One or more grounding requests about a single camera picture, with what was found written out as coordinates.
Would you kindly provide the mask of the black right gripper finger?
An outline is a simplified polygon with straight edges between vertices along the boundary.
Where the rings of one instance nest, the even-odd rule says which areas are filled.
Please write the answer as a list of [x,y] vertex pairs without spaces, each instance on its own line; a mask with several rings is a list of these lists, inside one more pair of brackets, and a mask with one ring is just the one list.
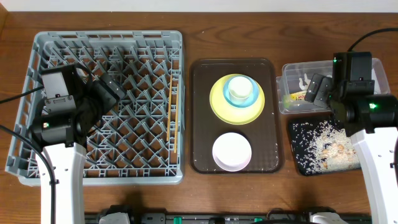
[[329,99],[329,92],[332,88],[332,78],[324,77],[322,78],[319,86],[317,95],[314,99],[313,104],[315,106],[319,106],[321,108],[328,108],[328,99]]
[[310,83],[308,84],[307,92],[305,95],[304,100],[307,102],[314,102],[315,98],[318,94],[320,85],[322,83],[322,80],[324,79],[323,75],[315,73],[312,76],[312,79],[310,80]]

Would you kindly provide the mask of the white bowl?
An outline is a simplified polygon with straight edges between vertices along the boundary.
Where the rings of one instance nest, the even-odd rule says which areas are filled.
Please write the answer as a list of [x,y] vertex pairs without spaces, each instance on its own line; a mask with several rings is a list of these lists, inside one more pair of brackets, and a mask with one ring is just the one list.
[[252,148],[249,141],[238,133],[220,135],[212,147],[212,156],[216,165],[228,172],[243,170],[250,162]]

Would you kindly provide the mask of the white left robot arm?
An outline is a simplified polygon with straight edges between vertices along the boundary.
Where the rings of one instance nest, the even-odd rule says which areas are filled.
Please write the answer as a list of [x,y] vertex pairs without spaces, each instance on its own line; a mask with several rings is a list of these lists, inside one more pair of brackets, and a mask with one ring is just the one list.
[[89,133],[126,92],[108,74],[43,75],[46,97],[29,127],[40,172],[41,223],[84,223],[83,168]]

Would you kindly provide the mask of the green orange snack wrapper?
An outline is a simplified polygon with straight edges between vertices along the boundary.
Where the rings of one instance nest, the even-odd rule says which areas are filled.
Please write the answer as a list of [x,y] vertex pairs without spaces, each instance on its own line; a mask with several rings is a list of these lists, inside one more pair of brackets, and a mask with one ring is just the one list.
[[305,102],[305,95],[306,91],[299,91],[296,93],[291,93],[288,95],[285,95],[283,97],[283,105],[285,108],[290,108],[291,106],[294,105],[299,105],[302,102]]

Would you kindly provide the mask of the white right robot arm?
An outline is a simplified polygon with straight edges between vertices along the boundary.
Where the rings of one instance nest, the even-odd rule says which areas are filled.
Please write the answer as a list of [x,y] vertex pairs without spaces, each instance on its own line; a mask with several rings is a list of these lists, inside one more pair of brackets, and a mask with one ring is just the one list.
[[326,103],[342,123],[363,172],[373,223],[397,223],[397,98],[374,81],[332,78]]

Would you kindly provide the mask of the white napkin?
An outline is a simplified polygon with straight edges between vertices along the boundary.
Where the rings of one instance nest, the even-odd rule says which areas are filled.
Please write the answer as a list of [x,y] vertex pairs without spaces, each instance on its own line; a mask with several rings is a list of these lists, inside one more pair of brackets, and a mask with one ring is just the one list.
[[305,73],[305,74],[304,74],[304,78],[299,78],[299,83],[298,83],[299,88],[300,88],[302,91],[307,91],[310,82],[311,82],[311,79],[309,79],[308,76],[307,76],[307,74]]

